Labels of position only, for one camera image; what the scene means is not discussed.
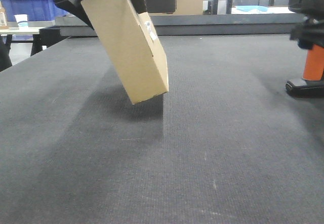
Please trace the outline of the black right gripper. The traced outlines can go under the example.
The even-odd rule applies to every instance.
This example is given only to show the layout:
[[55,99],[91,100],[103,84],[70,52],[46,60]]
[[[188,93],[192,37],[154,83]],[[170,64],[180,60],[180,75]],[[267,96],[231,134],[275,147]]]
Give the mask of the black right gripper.
[[305,18],[290,33],[290,40],[295,40],[301,49],[310,50],[314,45],[323,48],[323,19]]

